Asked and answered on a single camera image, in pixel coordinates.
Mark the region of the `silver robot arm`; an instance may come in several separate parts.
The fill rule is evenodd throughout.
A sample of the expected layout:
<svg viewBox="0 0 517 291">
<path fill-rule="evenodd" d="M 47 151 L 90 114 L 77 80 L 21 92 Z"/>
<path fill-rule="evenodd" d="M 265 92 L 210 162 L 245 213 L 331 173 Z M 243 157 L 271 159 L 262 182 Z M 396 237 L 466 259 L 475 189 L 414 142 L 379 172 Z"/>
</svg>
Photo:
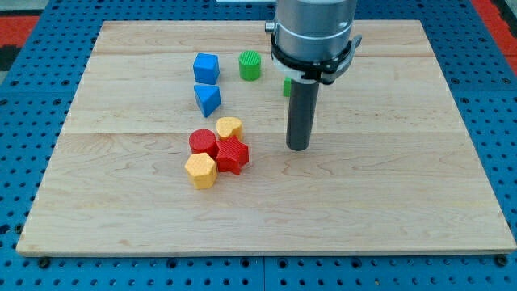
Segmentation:
<svg viewBox="0 0 517 291">
<path fill-rule="evenodd" d="M 356 0 L 278 0 L 265 31 L 292 59 L 328 61 L 346 50 L 356 6 Z"/>
</svg>

